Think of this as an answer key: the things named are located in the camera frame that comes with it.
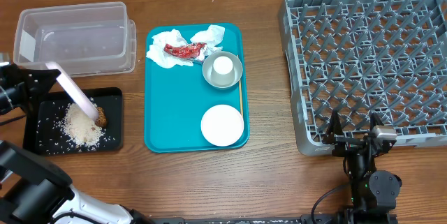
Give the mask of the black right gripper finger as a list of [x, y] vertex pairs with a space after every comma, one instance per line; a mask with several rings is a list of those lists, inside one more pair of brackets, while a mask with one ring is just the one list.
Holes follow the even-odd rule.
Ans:
[[370, 120], [370, 128], [374, 128], [375, 126], [383, 126], [383, 122], [380, 116], [375, 112], [370, 114], [369, 120]]
[[342, 125], [339, 119], [339, 113], [337, 110], [333, 110], [325, 136], [322, 143], [324, 144], [339, 144], [344, 139]]

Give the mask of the large pink plate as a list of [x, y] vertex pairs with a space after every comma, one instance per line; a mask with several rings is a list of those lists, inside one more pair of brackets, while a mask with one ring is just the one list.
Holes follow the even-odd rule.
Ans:
[[60, 72], [60, 75], [57, 77], [60, 86], [92, 121], [96, 121], [99, 118], [98, 110], [70, 75], [56, 62], [46, 62], [45, 66], [49, 70], [58, 70]]

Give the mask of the red foil wrapper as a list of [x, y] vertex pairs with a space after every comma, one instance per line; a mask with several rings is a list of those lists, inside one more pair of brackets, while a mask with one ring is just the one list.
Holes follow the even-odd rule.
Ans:
[[200, 56], [205, 46], [205, 43], [191, 43], [178, 47], [166, 44], [163, 51], [180, 59], [194, 60]]

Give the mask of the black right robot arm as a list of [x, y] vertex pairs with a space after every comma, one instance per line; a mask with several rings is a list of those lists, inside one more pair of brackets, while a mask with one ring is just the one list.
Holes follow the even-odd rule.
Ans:
[[316, 201], [311, 210], [313, 223], [317, 222], [315, 210], [318, 204], [347, 186], [351, 190], [352, 205], [343, 207], [327, 223], [397, 222], [397, 217], [391, 215], [390, 211], [397, 205], [402, 180], [393, 173], [378, 170], [374, 161], [392, 149], [397, 141], [397, 133], [393, 127], [384, 125], [376, 113], [370, 114], [369, 121], [370, 131], [361, 138], [346, 137], [338, 111], [332, 112], [323, 143], [334, 147], [333, 156], [343, 158], [343, 168], [349, 182], [328, 191]]

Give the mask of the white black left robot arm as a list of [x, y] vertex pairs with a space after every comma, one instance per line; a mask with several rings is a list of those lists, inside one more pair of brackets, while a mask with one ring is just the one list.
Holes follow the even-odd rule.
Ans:
[[[28, 118], [52, 88], [59, 70], [27, 70], [15, 64], [1, 67], [1, 113], [21, 108]], [[135, 209], [107, 204], [81, 193], [57, 165], [13, 143], [1, 141], [1, 180], [20, 180], [1, 197], [5, 223], [137, 223], [152, 220]]]

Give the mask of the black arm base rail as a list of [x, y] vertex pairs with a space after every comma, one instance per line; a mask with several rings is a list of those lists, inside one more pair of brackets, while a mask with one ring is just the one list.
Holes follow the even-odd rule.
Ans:
[[[337, 220], [334, 214], [317, 214], [315, 221], [318, 224], [354, 223]], [[211, 218], [211, 219], [184, 219], [184, 218], [150, 218], [149, 223], [156, 224], [312, 224], [310, 214], [301, 217], [273, 217], [273, 218]], [[392, 215], [389, 221], [359, 221], [355, 223], [392, 223], [398, 224], [396, 215]]]

